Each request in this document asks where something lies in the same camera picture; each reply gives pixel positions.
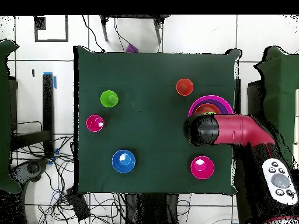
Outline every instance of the green cup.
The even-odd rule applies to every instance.
[[[114,107],[119,102],[119,98],[114,91],[107,90],[100,96],[100,102],[105,107]]]

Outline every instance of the metal stand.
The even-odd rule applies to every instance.
[[[12,112],[12,131],[16,129],[17,110],[16,110],[16,90],[18,82],[10,80],[11,90],[11,112]],[[44,142],[44,154],[46,158],[54,155],[54,103],[53,103],[53,76],[43,75],[43,130],[26,134],[12,134],[11,152],[39,142]]]

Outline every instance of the table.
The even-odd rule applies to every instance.
[[[223,97],[234,104],[234,64],[240,55],[127,54],[90,52],[74,47],[75,83],[79,85],[79,193],[236,193],[231,185],[232,149],[229,145],[191,146],[183,122],[192,103],[204,95]],[[193,92],[181,96],[179,79],[188,78]],[[115,107],[101,105],[105,90],[117,93]],[[97,114],[105,120],[99,132],[90,132],[86,119]],[[115,171],[112,156],[131,151],[135,168]],[[191,161],[208,156],[215,166],[208,180],[190,172]]]

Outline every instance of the pink cup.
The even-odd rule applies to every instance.
[[[214,173],[214,163],[206,156],[198,156],[191,162],[191,173],[199,180],[206,180]]]
[[[91,115],[86,121],[87,129],[92,132],[100,131],[104,126],[104,119],[98,115]]]

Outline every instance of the red cup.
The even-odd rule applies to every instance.
[[[200,105],[195,110],[194,114],[204,114],[204,113],[208,113],[208,112],[220,114],[220,110],[218,109],[218,107],[213,104],[210,104],[210,103],[204,103],[204,104]]]
[[[86,121],[87,129],[92,132],[100,131],[104,126],[104,119],[98,115],[91,115]]]
[[[181,79],[176,84],[176,91],[182,96],[187,96],[193,91],[193,83],[189,79]]]

